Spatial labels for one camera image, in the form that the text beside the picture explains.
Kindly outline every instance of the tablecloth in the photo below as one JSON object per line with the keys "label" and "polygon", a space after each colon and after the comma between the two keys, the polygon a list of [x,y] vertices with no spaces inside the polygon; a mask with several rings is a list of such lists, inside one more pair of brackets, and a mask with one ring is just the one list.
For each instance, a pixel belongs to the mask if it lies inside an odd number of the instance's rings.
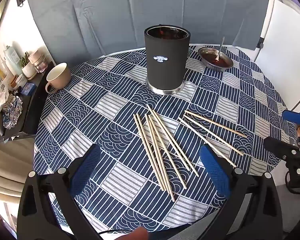
{"label": "tablecloth", "polygon": [[[242,51],[228,47],[223,52],[232,58],[234,67],[216,72],[200,62],[200,47],[189,47],[185,86],[176,95],[157,95],[146,87],[146,51],[141,49],[73,67],[71,82],[48,96],[35,139],[34,169],[39,174],[55,172],[82,156],[92,143],[98,144],[101,160],[75,198],[97,231],[138,226],[164,230],[196,221],[221,207],[225,198],[217,193],[200,161],[203,141],[177,121],[184,110],[247,135],[244,138],[195,118],[245,153],[240,156],[190,124],[249,174],[269,172],[279,162],[263,149],[265,137],[295,142],[294,125],[282,119],[286,106],[260,68]],[[139,113],[151,141],[144,119],[149,114],[146,104],[159,113],[200,175],[186,170],[164,137],[187,185],[183,189],[162,152],[175,202],[160,190],[134,124],[132,114]],[[58,221],[67,226],[53,194],[50,200]]]}

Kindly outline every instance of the bowl of red sauce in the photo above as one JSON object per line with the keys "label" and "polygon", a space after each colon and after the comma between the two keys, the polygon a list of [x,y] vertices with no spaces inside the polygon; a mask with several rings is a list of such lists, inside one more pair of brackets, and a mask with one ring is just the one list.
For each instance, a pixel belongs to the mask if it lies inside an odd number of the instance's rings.
{"label": "bowl of red sauce", "polygon": [[219,60],[216,60],[219,50],[203,47],[198,50],[203,65],[216,71],[225,71],[233,67],[232,59],[225,53],[220,52]]}

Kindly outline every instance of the mug handle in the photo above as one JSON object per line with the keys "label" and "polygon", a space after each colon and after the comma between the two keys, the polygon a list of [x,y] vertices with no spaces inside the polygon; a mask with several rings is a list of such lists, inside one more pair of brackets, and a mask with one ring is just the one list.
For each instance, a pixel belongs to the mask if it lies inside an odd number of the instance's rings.
{"label": "mug handle", "polygon": [[46,84],[46,92],[48,93],[48,94],[53,94],[53,93],[55,93],[57,90],[56,89],[54,89],[52,92],[49,92],[48,91],[48,86],[49,85],[51,85],[51,83],[50,82],[48,82],[47,84]]}

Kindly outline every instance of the mug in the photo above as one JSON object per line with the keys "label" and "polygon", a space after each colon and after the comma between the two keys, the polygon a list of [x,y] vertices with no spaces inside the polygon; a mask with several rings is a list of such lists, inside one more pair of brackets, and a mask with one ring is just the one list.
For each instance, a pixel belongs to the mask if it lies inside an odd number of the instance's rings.
{"label": "mug", "polygon": [[[67,67],[67,63],[61,63],[56,65],[47,75],[46,92],[48,94],[53,94],[59,89],[63,89],[69,84],[71,79],[70,69]],[[51,85],[54,90],[52,92],[48,91],[48,86]]]}

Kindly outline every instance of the metal bowl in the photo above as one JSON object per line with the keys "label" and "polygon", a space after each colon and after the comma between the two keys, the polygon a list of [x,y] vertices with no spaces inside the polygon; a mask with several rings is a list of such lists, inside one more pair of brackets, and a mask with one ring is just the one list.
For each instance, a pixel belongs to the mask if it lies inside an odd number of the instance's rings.
{"label": "metal bowl", "polygon": [[220,58],[222,58],[226,64],[227,64],[227,67],[220,67],[218,65],[215,65],[213,63],[210,63],[209,61],[207,61],[204,57],[203,57],[203,54],[213,54],[213,55],[218,55],[218,49],[214,49],[214,48],[207,48],[207,47],[203,47],[203,48],[200,48],[198,50],[198,54],[200,55],[201,59],[202,59],[202,63],[203,65],[205,65],[206,67],[208,68],[211,68],[213,70],[216,70],[216,71],[225,71],[226,69],[229,69],[229,68],[232,68],[233,67],[233,61],[232,59],[225,53],[223,52],[220,52]]}

